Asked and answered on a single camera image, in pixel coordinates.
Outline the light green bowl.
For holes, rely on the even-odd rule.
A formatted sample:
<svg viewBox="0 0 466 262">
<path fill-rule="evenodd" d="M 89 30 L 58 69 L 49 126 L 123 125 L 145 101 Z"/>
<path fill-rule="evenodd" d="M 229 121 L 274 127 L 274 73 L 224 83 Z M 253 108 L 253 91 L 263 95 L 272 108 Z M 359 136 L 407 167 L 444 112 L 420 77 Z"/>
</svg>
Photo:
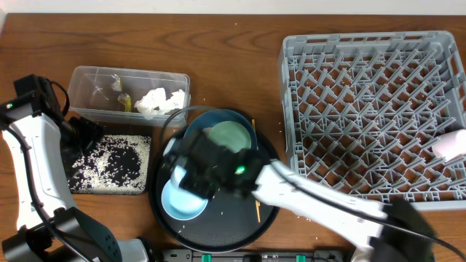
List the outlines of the light green bowl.
<svg viewBox="0 0 466 262">
<path fill-rule="evenodd" d="M 246 128 L 238 122 L 225 121 L 216 124 L 208 131 L 208 138 L 214 143 L 237 153 L 251 147 L 251 138 Z"/>
</svg>

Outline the yellow green snack wrapper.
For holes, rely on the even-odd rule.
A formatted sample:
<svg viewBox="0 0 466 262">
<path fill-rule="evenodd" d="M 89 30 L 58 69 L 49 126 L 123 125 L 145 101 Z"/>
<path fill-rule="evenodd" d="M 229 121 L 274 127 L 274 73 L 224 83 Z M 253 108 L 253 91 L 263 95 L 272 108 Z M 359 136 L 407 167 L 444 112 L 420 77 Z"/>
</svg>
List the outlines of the yellow green snack wrapper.
<svg viewBox="0 0 466 262">
<path fill-rule="evenodd" d="M 117 100 L 119 103 L 121 103 L 125 107 L 125 112 L 132 111 L 131 97 L 127 93 L 119 94 Z"/>
</svg>

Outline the white tissue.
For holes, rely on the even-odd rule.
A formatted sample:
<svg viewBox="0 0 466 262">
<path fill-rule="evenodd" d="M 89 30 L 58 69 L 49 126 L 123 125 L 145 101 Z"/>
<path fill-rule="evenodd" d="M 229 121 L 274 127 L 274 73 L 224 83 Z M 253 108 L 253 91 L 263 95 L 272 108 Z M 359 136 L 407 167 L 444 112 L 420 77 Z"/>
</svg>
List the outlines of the white tissue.
<svg viewBox="0 0 466 262">
<path fill-rule="evenodd" d="M 169 110 L 166 103 L 164 88 L 150 90 L 140 100 L 135 102 L 135 108 L 143 114 L 145 119 L 153 119 L 156 115 L 166 114 Z"/>
<path fill-rule="evenodd" d="M 182 109 L 184 105 L 185 92 L 183 90 L 175 91 L 170 98 L 166 100 L 166 109 L 169 111 Z"/>
</svg>

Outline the pink cup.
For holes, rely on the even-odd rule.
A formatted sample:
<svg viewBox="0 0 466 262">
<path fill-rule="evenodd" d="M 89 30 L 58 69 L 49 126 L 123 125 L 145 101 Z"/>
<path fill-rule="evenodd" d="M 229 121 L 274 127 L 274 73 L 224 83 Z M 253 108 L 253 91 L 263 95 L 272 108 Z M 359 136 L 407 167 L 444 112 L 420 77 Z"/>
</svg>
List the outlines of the pink cup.
<svg viewBox="0 0 466 262">
<path fill-rule="evenodd" d="M 457 130 L 438 136 L 432 150 L 437 158 L 443 158 L 446 162 L 458 156 L 465 155 L 465 129 Z"/>
</svg>

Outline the small white cup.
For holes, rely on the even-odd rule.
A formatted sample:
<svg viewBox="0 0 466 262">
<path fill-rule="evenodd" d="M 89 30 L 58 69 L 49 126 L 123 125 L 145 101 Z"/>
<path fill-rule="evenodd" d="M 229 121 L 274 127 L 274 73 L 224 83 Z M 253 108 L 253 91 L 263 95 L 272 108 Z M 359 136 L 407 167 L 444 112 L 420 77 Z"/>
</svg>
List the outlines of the small white cup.
<svg viewBox="0 0 466 262">
<path fill-rule="evenodd" d="M 170 176 L 170 183 L 174 189 L 179 190 L 181 181 L 183 180 L 185 175 L 186 169 L 184 167 L 176 165 L 173 168 Z"/>
</svg>

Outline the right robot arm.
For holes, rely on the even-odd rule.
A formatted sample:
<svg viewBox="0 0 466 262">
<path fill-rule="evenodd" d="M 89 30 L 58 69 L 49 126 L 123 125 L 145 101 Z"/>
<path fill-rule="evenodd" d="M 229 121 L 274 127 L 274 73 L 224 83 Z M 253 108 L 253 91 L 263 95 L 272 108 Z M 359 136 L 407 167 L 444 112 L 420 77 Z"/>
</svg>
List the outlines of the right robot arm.
<svg viewBox="0 0 466 262">
<path fill-rule="evenodd" d="M 200 199 L 218 190 L 290 210 L 351 242 L 353 261 L 431 261 L 435 233 L 412 205 L 390 205 L 335 191 L 296 174 L 278 159 L 256 149 L 233 152 L 202 131 L 175 136 L 166 144 L 175 187 Z"/>
</svg>

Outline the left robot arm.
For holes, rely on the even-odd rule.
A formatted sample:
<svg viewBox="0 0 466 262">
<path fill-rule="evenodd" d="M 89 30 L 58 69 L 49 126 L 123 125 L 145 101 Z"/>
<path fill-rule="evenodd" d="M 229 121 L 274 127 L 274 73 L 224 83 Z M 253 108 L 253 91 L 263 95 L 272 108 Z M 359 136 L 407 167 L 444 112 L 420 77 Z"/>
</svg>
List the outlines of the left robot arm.
<svg viewBox="0 0 466 262">
<path fill-rule="evenodd" d="M 11 152 L 19 196 L 16 235 L 2 245 L 8 261 L 153 261 L 141 238 L 117 240 L 76 206 L 64 164 L 94 149 L 103 128 L 65 119 L 57 82 L 34 74 L 14 82 L 16 98 L 1 104 L 1 131 Z"/>
</svg>

